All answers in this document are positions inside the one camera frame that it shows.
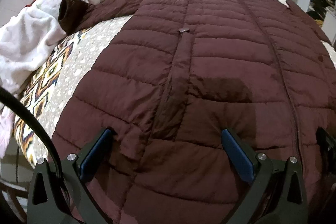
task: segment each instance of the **bed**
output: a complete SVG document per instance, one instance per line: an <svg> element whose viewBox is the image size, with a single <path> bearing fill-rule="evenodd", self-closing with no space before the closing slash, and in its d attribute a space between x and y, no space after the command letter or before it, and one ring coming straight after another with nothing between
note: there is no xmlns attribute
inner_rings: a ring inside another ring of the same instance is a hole
<svg viewBox="0 0 336 224"><path fill-rule="evenodd" d="M286 0L278 1L286 5ZM39 120L50 137L78 82L131 17L124 16L100 22L94 27L66 37L32 75L23 91L21 102ZM328 43L323 44L336 65L336 52ZM15 117L13 132L32 167L40 157L47 158L47 150L43 143L19 117Z"/></svg>

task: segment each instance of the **white blanket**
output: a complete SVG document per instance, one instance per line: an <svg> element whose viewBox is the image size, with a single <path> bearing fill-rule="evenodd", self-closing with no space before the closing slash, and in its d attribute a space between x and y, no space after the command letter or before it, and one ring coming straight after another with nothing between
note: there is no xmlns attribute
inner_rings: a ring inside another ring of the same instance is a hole
<svg viewBox="0 0 336 224"><path fill-rule="evenodd" d="M14 95L66 36L58 24L62 0L37 0L0 29L0 85ZM97 4L103 0L83 0ZM0 158L9 143L14 115L0 103Z"/></svg>

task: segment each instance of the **quilted jacket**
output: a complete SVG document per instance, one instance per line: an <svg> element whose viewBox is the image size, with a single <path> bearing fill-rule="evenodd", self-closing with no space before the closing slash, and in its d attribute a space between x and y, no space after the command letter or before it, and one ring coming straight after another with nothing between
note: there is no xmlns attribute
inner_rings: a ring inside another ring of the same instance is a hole
<svg viewBox="0 0 336 224"><path fill-rule="evenodd" d="M115 129L111 156L88 185L115 223L220 223L248 189L221 146L225 128L273 159L297 157L310 213L319 209L330 188L315 132L336 132L336 70L324 34L288 4L89 8L81 27L135 14L76 87L52 140L65 158L101 128Z"/></svg>

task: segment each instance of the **patterned bedsheet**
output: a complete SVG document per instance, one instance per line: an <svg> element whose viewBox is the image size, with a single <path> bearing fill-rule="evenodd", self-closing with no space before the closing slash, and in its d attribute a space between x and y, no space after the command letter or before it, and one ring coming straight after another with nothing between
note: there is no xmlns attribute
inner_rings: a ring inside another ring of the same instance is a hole
<svg viewBox="0 0 336 224"><path fill-rule="evenodd" d="M286 0L279 1L287 5ZM32 77L21 102L39 120L50 137L78 82L131 17L107 20L65 38ZM336 52L326 44L324 43L336 64ZM23 154L33 167L40 157L47 157L43 143L18 117L15 119L14 134Z"/></svg>

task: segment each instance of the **metal screw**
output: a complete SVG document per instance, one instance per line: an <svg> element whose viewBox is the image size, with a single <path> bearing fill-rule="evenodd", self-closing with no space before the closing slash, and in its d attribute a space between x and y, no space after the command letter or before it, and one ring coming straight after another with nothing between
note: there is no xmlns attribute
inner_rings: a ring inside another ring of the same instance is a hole
<svg viewBox="0 0 336 224"><path fill-rule="evenodd" d="M267 159L267 156L266 156L264 153L259 153L259 154L258 154L258 158L259 158L260 160L265 160L265 159Z"/></svg>
<svg viewBox="0 0 336 224"><path fill-rule="evenodd" d="M68 155L67 159L68 160L74 160L76 158L76 155L75 154L70 154Z"/></svg>
<svg viewBox="0 0 336 224"><path fill-rule="evenodd" d="M39 158L38 160L37 160L37 164L42 164L42 163L44 163L44 158Z"/></svg>
<svg viewBox="0 0 336 224"><path fill-rule="evenodd" d="M290 157L289 160L291 161L291 163L297 163L297 159L296 157Z"/></svg>

